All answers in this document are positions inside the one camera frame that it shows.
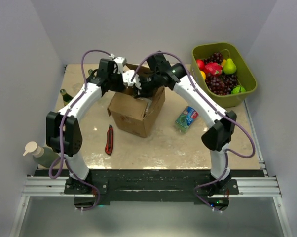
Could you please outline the brown cardboard express box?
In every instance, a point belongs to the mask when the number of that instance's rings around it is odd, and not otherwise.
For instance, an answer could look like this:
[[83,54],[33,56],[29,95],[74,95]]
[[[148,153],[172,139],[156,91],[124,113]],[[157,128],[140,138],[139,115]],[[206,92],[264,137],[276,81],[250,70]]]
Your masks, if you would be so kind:
[[165,87],[154,89],[149,98],[136,98],[136,94],[135,86],[115,93],[107,111],[120,130],[146,138],[165,102]]

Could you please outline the green blue tissue pack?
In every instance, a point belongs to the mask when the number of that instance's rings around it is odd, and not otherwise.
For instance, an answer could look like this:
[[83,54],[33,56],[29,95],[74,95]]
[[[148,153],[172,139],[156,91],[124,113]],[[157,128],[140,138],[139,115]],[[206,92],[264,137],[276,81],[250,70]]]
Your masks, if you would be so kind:
[[186,106],[175,121],[175,127],[181,132],[186,133],[194,121],[198,118],[198,112],[191,106]]

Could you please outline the red black utility knife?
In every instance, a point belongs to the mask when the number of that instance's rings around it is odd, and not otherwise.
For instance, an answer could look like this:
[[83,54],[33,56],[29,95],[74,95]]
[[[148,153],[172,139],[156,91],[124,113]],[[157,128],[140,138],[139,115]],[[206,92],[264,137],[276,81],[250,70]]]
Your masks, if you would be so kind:
[[105,153],[111,156],[112,152],[113,152],[113,126],[109,125],[109,128],[107,130],[107,141],[105,145]]

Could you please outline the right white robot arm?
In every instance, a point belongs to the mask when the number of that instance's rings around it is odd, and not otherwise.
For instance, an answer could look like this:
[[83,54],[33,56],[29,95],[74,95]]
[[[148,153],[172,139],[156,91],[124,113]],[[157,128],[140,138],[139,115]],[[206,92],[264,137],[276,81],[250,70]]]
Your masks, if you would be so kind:
[[216,104],[193,79],[182,61],[171,65],[166,60],[164,52],[151,54],[144,61],[151,70],[151,73],[146,73],[145,79],[140,79],[141,91],[144,94],[160,86],[168,87],[202,116],[208,127],[201,140],[210,151],[209,185],[214,193],[222,194],[228,188],[231,179],[227,149],[234,133],[236,113],[227,112]]

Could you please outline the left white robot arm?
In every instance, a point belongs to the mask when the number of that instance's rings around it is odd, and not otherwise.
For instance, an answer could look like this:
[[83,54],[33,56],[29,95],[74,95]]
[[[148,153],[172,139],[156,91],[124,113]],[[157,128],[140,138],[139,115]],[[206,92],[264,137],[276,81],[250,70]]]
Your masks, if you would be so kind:
[[61,157],[60,166],[65,162],[71,176],[77,179],[75,187],[82,194],[89,193],[93,182],[88,179],[89,168],[85,164],[80,149],[83,138],[79,121],[89,108],[107,91],[122,92],[122,80],[126,58],[101,59],[98,69],[86,79],[80,92],[58,112],[46,116],[46,144]]

